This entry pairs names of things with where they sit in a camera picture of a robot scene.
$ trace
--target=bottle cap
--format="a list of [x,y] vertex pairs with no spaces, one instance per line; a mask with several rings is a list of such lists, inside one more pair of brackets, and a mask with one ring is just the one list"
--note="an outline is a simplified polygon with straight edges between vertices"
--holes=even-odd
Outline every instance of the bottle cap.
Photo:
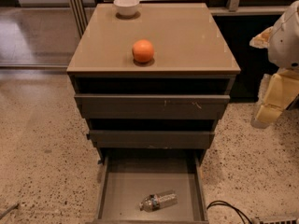
[[144,208],[143,203],[139,204],[139,208],[140,208],[140,211],[143,211],[143,208]]

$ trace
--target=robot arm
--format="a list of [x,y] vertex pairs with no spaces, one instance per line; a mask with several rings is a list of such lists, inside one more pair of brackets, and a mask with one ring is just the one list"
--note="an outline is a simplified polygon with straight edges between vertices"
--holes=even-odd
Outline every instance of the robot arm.
[[299,1],[291,4],[273,27],[255,36],[250,45],[267,48],[269,61],[279,67],[273,76],[263,77],[251,121],[253,127],[266,128],[299,94]]

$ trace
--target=orange ball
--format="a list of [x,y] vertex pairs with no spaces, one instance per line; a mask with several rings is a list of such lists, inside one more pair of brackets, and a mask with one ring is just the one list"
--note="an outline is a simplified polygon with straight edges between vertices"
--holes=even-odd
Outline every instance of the orange ball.
[[153,58],[154,49],[148,40],[142,39],[133,44],[132,53],[137,62],[147,63]]

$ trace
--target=floor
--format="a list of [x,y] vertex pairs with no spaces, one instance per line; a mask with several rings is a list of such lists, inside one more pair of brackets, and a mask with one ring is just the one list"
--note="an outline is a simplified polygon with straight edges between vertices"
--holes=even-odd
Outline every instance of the floor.
[[[0,8],[0,37],[0,64],[68,63],[78,43],[68,9]],[[20,202],[1,224],[93,220],[101,165],[73,95],[65,73],[0,70],[0,213]],[[257,130],[253,106],[229,104],[219,123],[202,165],[206,204],[299,217],[299,110]],[[211,224],[242,223],[224,206],[207,213]]]

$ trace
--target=power strip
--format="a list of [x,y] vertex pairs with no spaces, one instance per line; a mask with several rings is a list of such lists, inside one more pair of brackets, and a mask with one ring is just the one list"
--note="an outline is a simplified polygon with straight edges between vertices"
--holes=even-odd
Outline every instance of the power strip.
[[298,217],[256,217],[252,219],[252,224],[299,224]]

